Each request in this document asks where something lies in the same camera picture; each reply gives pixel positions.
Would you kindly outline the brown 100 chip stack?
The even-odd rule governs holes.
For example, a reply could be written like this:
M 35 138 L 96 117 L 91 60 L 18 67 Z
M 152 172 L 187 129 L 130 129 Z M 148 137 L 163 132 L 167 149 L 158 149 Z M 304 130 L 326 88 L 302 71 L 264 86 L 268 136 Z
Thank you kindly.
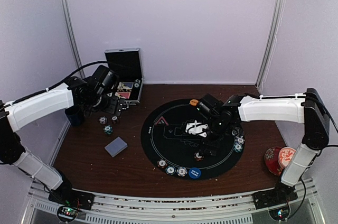
M 118 123 L 119 123 L 119 118 L 118 118 L 118 116 L 112 116 L 112 117 L 111 117 L 111 122 L 112 122 L 113 124 L 118 124 Z

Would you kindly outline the red triangular all-in marker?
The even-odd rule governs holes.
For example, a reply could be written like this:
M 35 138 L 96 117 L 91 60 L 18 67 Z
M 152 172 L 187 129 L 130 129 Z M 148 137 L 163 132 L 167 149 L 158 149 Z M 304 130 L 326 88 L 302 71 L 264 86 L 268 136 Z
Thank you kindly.
M 155 125 L 165 125 L 167 126 L 168 125 L 168 122 L 166 121 L 166 119 L 161 116 L 155 123 Z

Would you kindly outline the black white dealer button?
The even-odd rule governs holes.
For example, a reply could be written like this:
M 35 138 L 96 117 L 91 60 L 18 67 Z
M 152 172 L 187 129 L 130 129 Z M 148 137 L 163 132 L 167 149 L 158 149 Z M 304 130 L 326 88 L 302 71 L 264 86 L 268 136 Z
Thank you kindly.
M 243 129 L 241 127 L 234 127 L 231 131 L 231 134 L 234 137 L 242 137 L 243 136 Z

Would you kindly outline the orange big blind button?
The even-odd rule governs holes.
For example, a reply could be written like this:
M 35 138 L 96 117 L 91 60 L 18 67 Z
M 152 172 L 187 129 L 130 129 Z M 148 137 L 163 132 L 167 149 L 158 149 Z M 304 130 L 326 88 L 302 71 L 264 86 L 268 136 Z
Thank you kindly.
M 191 106 L 197 106 L 198 103 L 199 103 L 199 101 L 198 101 L 197 99 L 191 99 L 191 100 L 190 100 L 190 105 L 191 105 Z

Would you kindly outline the blue small blind button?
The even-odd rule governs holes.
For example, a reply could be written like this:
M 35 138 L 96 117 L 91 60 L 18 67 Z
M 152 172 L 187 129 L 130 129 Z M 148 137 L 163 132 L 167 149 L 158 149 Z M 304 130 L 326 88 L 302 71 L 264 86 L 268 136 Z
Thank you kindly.
M 199 179 L 201 176 L 201 170 L 197 167 L 192 167 L 189 169 L 188 175 L 191 179 Z

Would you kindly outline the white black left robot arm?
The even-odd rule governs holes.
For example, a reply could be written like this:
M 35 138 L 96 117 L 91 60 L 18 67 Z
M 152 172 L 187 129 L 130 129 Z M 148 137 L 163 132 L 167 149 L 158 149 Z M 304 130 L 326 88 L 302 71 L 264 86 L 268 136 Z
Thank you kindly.
M 67 187 L 65 178 L 21 144 L 17 132 L 26 125 L 62 109 L 80 106 L 91 112 L 120 114 L 118 97 L 119 75 L 97 61 L 94 73 L 81 79 L 70 73 L 58 83 L 22 97 L 1 103 L 1 164 L 13 165 L 46 187 L 65 205 L 76 200 L 76 193 Z

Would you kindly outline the green blue 50 chip stack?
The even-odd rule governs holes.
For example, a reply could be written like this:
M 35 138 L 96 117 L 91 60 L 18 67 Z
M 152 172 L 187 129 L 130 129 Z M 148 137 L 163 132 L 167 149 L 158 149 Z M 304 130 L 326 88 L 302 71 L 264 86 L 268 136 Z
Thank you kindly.
M 110 126 L 110 125 L 106 125 L 105 127 L 104 127 L 104 133 L 106 134 L 106 135 L 111 135 L 112 133 L 113 133 L 113 127 L 112 126 Z

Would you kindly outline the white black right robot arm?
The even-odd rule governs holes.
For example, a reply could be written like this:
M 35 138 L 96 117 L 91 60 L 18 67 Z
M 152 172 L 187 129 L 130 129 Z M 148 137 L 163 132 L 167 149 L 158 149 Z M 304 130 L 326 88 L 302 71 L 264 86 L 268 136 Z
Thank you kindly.
M 207 118 L 207 128 L 194 127 L 204 139 L 215 141 L 232 132 L 242 122 L 258 120 L 294 122 L 304 125 L 304 136 L 291 163 L 283 170 L 281 184 L 271 191 L 274 203 L 283 203 L 293 187 L 310 167 L 311 162 L 329 143 L 330 116 L 318 92 L 308 88 L 305 93 L 288 96 L 233 95 L 226 102 L 210 94 L 195 103 Z

